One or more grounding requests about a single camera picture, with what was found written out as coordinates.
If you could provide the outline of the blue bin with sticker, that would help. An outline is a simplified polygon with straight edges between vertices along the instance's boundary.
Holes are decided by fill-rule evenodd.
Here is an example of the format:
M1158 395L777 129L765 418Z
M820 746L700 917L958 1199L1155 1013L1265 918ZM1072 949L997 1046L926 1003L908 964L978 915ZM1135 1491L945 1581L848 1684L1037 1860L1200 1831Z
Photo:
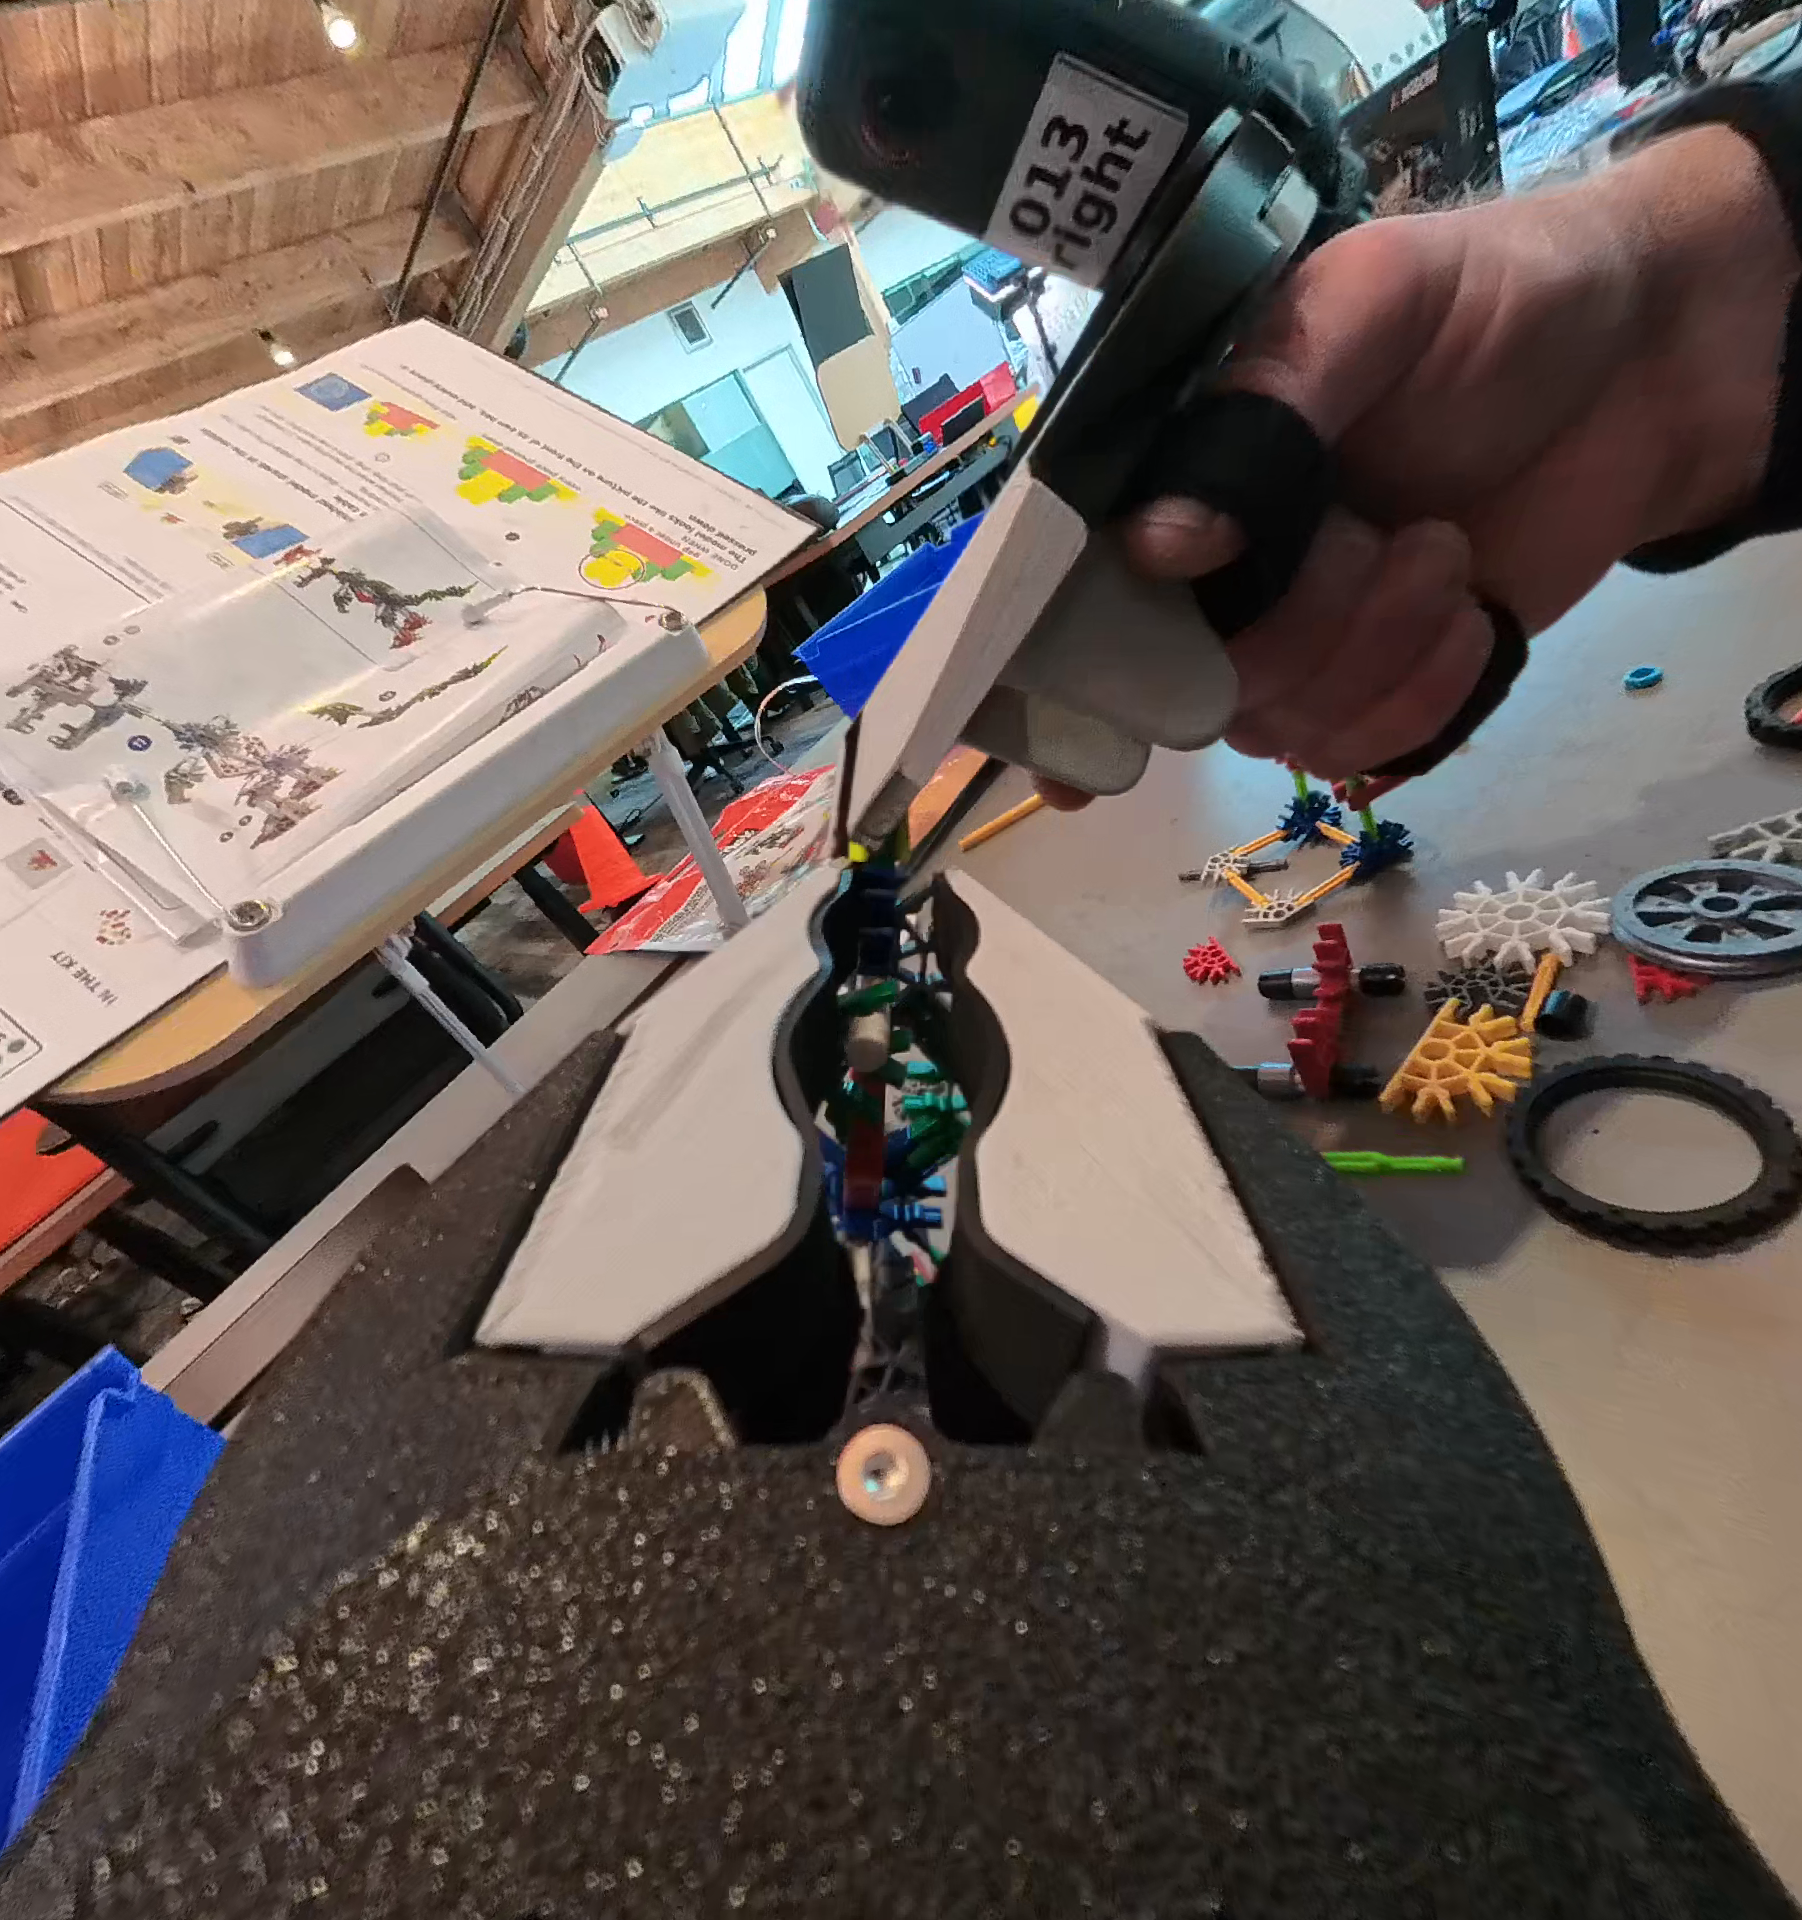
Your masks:
M92 1725L221 1451L113 1350L0 1439L0 1853Z

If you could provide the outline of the orange rod blue connector frame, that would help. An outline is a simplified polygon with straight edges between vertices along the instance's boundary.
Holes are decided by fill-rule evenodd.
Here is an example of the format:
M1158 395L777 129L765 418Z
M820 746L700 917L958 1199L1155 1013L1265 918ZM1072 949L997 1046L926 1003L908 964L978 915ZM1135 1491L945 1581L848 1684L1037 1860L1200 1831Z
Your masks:
M1405 775L1318 783L1295 765L1288 774L1293 795L1270 832L1211 852L1176 877L1183 887L1228 905L1250 931L1297 926L1414 856L1406 828L1378 813Z

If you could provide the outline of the orange snowflake connector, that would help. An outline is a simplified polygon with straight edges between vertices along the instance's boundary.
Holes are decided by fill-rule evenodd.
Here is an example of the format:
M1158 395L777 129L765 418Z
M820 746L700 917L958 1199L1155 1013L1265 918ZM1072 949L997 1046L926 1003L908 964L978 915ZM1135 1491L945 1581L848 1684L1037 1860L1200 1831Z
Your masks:
M1378 1109L1415 1124L1454 1124L1510 1105L1535 1072L1520 1020L1481 1009L1464 1019L1451 998L1378 1093Z

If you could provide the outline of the white page holder clip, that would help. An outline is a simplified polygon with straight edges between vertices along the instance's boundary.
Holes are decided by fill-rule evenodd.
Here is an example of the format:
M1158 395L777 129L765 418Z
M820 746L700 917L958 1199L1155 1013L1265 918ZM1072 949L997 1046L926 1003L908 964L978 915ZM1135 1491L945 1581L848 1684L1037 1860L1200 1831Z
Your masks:
M652 600L512 584L455 611L447 654L285 710L260 746L199 730L161 780L110 764L74 810L90 862L171 941L277 988L643 733L710 662L696 621Z

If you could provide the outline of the multicolour toy model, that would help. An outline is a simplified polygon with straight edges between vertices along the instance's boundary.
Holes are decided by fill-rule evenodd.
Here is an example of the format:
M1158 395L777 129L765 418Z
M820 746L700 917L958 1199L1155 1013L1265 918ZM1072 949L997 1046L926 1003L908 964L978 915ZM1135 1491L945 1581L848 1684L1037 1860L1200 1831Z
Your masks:
M816 1105L820 1197L859 1303L848 1426L926 1412L928 1321L974 1118L926 892L897 828L848 845L819 915L831 1046Z

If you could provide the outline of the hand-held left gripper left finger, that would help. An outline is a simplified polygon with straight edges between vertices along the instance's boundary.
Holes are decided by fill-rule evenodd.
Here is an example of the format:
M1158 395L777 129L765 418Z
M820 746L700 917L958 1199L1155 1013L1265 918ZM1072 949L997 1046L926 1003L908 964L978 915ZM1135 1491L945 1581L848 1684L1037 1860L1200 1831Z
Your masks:
M848 1324L855 1289L820 1203L816 1096L796 1020L823 993L808 873L679 972L625 1029L475 1329L484 1351L654 1353L767 1289L776 1311Z

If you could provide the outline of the red rod black cylinder assembly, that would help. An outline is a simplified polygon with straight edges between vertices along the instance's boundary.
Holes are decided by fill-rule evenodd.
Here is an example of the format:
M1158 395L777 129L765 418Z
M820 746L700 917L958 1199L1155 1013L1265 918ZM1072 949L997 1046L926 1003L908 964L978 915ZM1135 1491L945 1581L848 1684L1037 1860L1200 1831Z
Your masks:
M1345 927L1321 923L1311 962L1284 972L1261 972L1258 993L1291 1015L1286 1057L1244 1069L1250 1092L1270 1100L1373 1102L1386 1077L1346 1058L1351 1013L1370 1000L1405 995L1406 968L1399 962L1354 962Z

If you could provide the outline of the printed toy packet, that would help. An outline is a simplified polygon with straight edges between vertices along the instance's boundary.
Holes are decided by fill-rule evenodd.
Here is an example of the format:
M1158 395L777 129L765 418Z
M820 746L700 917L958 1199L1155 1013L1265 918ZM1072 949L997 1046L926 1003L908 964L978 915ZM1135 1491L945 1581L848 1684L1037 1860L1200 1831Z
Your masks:
M753 921L767 915L806 873L830 862L838 787L840 770L830 765L782 774L724 806L710 834ZM694 858L684 856L584 954L694 956L719 949L724 940L714 898Z

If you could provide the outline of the blue plastic bin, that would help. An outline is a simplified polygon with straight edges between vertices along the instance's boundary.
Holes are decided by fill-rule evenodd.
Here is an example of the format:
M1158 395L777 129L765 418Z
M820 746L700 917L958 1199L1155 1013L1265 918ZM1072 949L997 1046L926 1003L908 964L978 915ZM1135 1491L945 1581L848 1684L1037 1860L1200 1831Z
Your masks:
M843 718L867 710L981 525L982 513L969 516L945 541L910 553L793 651Z

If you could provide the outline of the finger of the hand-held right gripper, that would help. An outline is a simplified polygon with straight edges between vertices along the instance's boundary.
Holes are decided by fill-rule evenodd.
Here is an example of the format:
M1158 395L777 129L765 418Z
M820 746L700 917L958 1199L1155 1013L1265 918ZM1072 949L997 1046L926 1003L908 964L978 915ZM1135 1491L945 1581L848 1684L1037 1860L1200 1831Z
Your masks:
M1081 697L1100 614L1074 572L1081 516L1016 467L856 723L838 806L838 854L868 856L902 825L1027 640L1037 692Z

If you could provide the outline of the grey wheel hub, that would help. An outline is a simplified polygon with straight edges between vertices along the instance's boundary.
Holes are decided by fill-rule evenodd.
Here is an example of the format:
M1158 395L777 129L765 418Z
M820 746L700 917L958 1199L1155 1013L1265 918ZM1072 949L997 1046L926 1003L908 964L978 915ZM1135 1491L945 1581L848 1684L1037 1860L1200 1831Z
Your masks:
M1802 871L1748 858L1684 860L1624 883L1610 933L1654 967L1721 981L1802 972Z

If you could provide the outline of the white snowflake connector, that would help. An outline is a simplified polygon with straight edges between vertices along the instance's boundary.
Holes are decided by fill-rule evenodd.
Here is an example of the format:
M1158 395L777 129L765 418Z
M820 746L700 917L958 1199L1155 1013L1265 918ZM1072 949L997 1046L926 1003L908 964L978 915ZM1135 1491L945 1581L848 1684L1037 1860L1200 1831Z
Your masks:
M1549 956L1574 967L1608 931L1608 898L1595 881L1574 873L1551 879L1542 870L1506 873L1499 887L1474 881L1434 918L1434 940L1446 959L1527 976Z

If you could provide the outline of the instruction booklet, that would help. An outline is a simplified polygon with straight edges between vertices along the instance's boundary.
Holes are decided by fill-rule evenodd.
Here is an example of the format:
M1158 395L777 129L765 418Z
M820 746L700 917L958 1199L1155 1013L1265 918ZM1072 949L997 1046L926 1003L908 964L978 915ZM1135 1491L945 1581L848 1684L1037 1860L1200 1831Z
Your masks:
M90 862L105 768L260 746L512 584L705 621L790 509L433 322L0 477L0 1120L215 970Z

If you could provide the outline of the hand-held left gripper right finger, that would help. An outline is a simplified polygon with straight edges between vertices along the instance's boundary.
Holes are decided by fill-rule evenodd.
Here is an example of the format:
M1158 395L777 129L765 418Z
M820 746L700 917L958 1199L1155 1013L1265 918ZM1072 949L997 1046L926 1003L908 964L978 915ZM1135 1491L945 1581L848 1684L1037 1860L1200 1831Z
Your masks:
M1086 1314L1093 1367L1276 1353L1298 1320L1147 1013L972 877L962 984L1005 1090L962 1180L987 1243Z

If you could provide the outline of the dark grey snowflake connector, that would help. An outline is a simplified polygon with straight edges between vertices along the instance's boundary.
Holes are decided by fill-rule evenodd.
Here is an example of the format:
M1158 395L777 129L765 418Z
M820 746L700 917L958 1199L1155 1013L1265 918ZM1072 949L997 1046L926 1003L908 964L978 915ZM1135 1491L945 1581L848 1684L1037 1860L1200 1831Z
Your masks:
M1454 964L1430 978L1421 1000L1430 1015L1439 1015L1452 1000L1461 1020L1486 1010L1493 1019L1520 1022L1533 990L1533 978L1533 967L1503 967L1486 961Z

